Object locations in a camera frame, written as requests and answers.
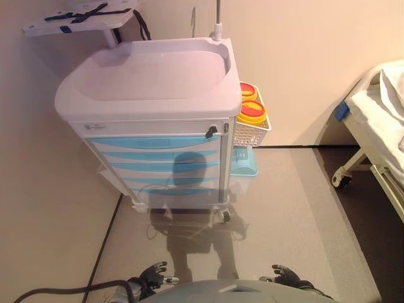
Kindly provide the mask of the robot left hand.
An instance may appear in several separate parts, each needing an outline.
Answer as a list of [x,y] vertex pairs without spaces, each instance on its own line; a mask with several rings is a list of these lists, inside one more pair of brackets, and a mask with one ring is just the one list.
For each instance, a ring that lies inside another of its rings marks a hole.
[[150,289],[160,288],[162,285],[177,285],[180,280],[176,276],[165,276],[164,273],[167,271],[167,262],[161,261],[155,263],[140,274],[140,279],[145,283],[145,285]]

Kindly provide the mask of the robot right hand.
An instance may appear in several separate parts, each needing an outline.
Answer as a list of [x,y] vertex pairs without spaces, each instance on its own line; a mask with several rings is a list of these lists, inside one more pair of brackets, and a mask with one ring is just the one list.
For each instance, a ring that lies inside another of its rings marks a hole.
[[275,276],[261,276],[258,280],[261,282],[278,283],[294,288],[312,286],[310,282],[307,280],[301,280],[294,271],[284,265],[273,264],[271,268],[273,269]]

